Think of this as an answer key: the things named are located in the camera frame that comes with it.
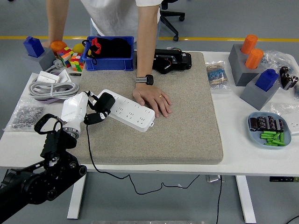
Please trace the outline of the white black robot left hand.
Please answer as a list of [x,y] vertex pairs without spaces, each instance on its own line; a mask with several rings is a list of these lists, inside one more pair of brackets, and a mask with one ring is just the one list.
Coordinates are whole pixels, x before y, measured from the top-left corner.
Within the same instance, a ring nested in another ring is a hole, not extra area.
[[65,122],[64,130],[80,132],[80,125],[93,125],[104,121],[115,103],[114,97],[104,92],[96,96],[91,91],[84,91],[64,101],[61,119]]

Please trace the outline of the person's left hand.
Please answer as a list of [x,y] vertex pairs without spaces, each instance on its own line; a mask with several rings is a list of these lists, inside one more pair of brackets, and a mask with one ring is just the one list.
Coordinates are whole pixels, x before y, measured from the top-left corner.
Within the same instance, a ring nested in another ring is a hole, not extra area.
[[159,118],[160,113],[164,117],[168,117],[172,113],[172,102],[169,96],[154,85],[137,83],[133,90],[133,97],[142,106],[147,103],[155,112],[156,118]]

